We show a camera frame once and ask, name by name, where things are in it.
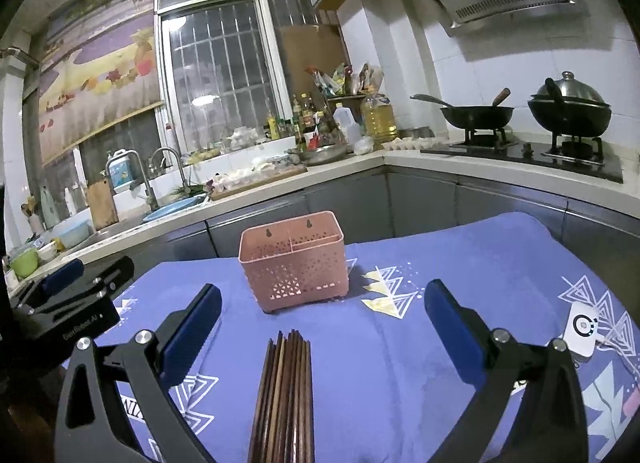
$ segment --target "metal screw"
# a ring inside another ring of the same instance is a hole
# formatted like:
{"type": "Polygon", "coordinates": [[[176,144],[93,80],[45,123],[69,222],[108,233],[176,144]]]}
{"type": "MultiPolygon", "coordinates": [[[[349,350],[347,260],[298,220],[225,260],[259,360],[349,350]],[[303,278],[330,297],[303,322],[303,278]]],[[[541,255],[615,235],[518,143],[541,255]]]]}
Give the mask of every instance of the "metal screw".
{"type": "Polygon", "coordinates": [[[510,332],[508,332],[506,329],[495,329],[494,330],[494,340],[496,342],[500,342],[500,344],[506,344],[511,338],[511,334],[510,332]]]}
{"type": "Polygon", "coordinates": [[[76,346],[78,346],[78,349],[82,351],[84,351],[90,345],[91,345],[91,338],[89,337],[82,337],[80,340],[78,340],[78,343],[76,344],[76,346]]]}
{"type": "Polygon", "coordinates": [[[154,334],[151,331],[143,329],[142,331],[138,331],[136,334],[136,342],[138,344],[147,344],[153,336],[154,334]]]}
{"type": "Polygon", "coordinates": [[[562,338],[554,338],[551,341],[551,345],[554,347],[554,349],[556,351],[560,351],[561,353],[563,351],[566,351],[566,349],[567,349],[566,342],[564,340],[562,340],[562,338]]]}

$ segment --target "green bowl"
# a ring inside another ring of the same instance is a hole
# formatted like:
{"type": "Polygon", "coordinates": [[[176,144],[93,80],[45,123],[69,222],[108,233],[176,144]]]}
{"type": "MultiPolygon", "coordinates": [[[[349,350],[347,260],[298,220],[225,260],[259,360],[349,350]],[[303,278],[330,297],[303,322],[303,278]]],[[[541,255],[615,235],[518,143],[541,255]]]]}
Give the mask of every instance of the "green bowl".
{"type": "Polygon", "coordinates": [[[24,279],[38,269],[38,250],[29,249],[12,259],[9,263],[15,274],[24,279]]]}

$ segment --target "white electronic device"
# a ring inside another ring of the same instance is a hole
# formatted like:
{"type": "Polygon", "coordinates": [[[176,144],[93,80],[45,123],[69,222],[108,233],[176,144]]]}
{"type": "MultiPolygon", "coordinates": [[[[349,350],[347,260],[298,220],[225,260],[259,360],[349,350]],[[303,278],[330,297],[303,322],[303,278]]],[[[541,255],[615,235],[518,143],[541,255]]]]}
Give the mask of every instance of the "white electronic device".
{"type": "Polygon", "coordinates": [[[562,339],[579,362],[587,362],[593,356],[598,335],[598,310],[584,302],[574,302],[562,339]]]}

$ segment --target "gas stove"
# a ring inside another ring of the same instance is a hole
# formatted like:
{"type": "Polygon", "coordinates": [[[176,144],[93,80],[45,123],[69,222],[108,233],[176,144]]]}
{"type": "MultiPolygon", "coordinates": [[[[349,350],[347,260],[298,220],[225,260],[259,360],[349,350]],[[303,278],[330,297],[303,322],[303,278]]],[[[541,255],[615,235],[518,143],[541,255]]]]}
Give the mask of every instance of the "gas stove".
{"type": "Polygon", "coordinates": [[[427,154],[482,157],[530,165],[557,168],[569,172],[622,183],[620,158],[604,154],[600,138],[572,136],[558,145],[560,135],[554,134],[552,144],[531,143],[511,138],[504,129],[489,133],[465,131],[465,141],[425,149],[427,154]]]}

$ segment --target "wok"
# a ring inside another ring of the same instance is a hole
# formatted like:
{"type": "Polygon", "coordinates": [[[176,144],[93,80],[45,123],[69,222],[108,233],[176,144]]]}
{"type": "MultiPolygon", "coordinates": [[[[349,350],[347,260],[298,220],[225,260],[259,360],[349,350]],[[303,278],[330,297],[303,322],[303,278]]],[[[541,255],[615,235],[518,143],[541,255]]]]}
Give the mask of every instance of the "wok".
{"type": "Polygon", "coordinates": [[[513,107],[497,107],[497,105],[508,96],[507,91],[494,100],[492,106],[466,106],[455,107],[447,104],[435,96],[429,94],[414,94],[412,100],[432,102],[446,107],[441,107],[445,119],[451,125],[465,130],[494,130],[503,128],[511,121],[513,107]]]}
{"type": "Polygon", "coordinates": [[[545,80],[551,99],[533,99],[528,102],[536,121],[548,131],[567,136],[596,138],[603,134],[611,120],[611,108],[606,104],[576,101],[562,96],[551,78],[545,80]]]}

